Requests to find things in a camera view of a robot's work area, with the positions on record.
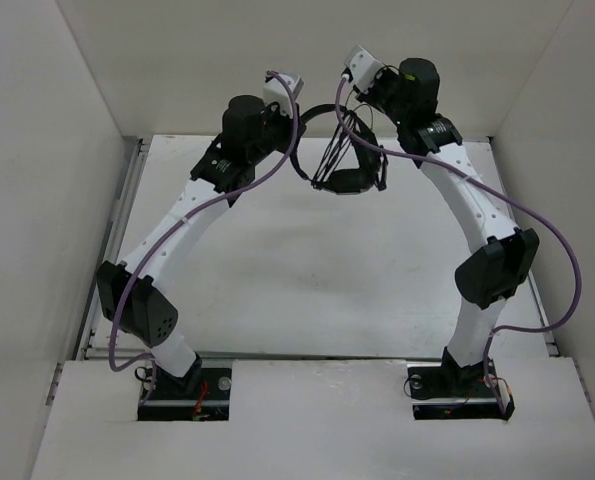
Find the black headphones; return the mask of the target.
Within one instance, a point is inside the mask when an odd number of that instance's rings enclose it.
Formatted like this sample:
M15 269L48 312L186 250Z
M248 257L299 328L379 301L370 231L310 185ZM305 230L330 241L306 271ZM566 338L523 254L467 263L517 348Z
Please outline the black headphones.
M361 142L337 126L313 174L302 169L298 147L291 154L290 162L294 171L314 190L336 195L358 195L371 189L384 191L387 188L387 156L366 147L366 144L377 147L378 142L372 123L367 124L362 120L357 110L340 107L346 128Z

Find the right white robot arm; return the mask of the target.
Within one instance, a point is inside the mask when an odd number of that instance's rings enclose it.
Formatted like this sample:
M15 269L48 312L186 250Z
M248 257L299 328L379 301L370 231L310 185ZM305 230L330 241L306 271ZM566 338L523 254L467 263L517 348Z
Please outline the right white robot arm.
M476 187L477 174L451 120L437 111L440 78L426 59L392 69L360 50L347 60L358 100L383 113L398 142L448 204L467 241L469 257L456 269L461 306L438 367L418 371L426 398L457 397L482 385L490 365L484 349L506 302L526 280L539 246Z

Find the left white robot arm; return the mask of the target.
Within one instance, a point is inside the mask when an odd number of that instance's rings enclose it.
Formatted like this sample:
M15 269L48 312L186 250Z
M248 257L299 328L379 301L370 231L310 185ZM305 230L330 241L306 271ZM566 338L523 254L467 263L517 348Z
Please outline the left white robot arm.
M117 263L104 261L96 284L111 333L132 335L147 349L151 364L146 383L166 382L178 396L194 394L201 382L201 357L178 329L179 313L166 292L175 269L208 227L239 197L272 177L255 174L273 153L283 166L300 133L299 107L293 93L232 98L222 131L191 170L173 206L131 253Z

